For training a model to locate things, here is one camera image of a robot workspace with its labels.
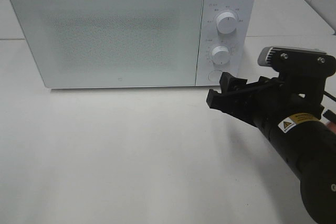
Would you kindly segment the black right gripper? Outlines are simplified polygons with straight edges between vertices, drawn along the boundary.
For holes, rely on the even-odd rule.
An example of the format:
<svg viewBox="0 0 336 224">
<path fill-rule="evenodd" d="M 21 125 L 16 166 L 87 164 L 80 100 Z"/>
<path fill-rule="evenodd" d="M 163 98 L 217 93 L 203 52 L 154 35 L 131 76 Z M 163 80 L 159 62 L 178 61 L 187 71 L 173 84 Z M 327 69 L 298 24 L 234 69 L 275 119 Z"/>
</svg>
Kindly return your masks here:
<svg viewBox="0 0 336 224">
<path fill-rule="evenodd" d="M 223 72 L 219 80 L 221 93 L 209 89 L 208 107 L 260 130 L 291 130 L 321 119 L 325 78 L 260 77 L 257 82 L 247 82 Z"/>
</svg>

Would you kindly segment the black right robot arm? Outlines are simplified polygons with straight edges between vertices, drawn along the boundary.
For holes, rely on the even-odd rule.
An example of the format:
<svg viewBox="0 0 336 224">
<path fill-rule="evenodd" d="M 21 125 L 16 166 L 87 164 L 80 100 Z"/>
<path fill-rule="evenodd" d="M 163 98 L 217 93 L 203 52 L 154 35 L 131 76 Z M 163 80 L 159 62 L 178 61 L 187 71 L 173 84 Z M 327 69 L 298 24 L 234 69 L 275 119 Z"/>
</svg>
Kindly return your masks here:
<svg viewBox="0 0 336 224">
<path fill-rule="evenodd" d="M 211 109 L 261 131 L 300 181 L 302 202 L 317 223 L 335 223 L 335 134 L 321 122 L 324 79 L 294 75 L 257 82 L 223 72 Z"/>
</svg>

